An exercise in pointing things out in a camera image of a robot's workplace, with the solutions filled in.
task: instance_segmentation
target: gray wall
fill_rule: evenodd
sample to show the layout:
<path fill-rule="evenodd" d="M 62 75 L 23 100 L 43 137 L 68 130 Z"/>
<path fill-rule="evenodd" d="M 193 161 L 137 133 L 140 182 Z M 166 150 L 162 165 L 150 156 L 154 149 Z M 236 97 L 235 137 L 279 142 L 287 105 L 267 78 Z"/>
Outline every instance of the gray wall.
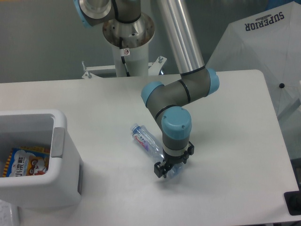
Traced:
<path fill-rule="evenodd" d="M 262 12 L 267 0 L 187 0 L 205 63 L 228 23 Z M 155 22 L 150 61 L 167 57 L 167 73 L 177 73 L 155 0 L 142 0 Z M 0 83 L 79 79 L 86 66 L 112 65 L 102 26 L 85 29 L 72 0 L 0 2 Z"/>

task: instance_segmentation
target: bottle label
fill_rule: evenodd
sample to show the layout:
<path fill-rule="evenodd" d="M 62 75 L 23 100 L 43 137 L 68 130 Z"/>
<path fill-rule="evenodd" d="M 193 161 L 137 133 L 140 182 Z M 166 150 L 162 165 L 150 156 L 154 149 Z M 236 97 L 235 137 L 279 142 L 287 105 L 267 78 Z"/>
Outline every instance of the bottle label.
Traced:
<path fill-rule="evenodd" d="M 141 134 L 134 134 L 134 139 L 146 150 L 149 150 L 149 145 L 146 138 Z"/>

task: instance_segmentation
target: white umbrella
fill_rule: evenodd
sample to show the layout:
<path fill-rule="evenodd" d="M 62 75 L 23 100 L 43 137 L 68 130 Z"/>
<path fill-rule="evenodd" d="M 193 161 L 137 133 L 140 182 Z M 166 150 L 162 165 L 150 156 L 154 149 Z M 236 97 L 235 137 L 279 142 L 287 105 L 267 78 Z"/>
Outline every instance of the white umbrella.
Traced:
<path fill-rule="evenodd" d="M 275 112 L 283 116 L 300 95 L 301 5 L 291 2 L 229 24 L 207 67 L 262 71 Z M 280 126 L 290 157 L 301 157 L 300 107 Z"/>

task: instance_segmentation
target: clear plastic bottle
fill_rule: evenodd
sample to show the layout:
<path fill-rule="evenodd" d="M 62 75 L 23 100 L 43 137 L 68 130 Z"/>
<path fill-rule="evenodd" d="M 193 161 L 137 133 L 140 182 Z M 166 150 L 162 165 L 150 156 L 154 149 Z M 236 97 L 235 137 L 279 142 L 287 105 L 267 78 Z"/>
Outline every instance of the clear plastic bottle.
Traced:
<path fill-rule="evenodd" d="M 145 126 L 139 126 L 135 123 L 131 127 L 133 133 L 133 139 L 140 144 L 141 147 L 146 150 L 147 154 L 152 158 L 153 163 L 163 161 L 163 147 L 161 142 L 159 142 L 147 129 Z M 168 171 L 167 178 L 174 178 L 178 175 L 184 167 L 184 163 L 176 164 L 173 168 Z"/>

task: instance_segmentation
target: white container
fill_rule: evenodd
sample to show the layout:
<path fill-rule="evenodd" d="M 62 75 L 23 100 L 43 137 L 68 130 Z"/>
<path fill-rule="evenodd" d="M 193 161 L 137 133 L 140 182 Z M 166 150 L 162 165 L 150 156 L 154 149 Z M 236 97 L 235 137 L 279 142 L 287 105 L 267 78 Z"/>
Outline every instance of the white container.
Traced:
<path fill-rule="evenodd" d="M 11 148 L 50 148 L 47 173 L 0 178 L 0 199 L 20 207 L 67 206 L 80 202 L 83 161 L 59 110 L 0 111 L 0 177 Z"/>

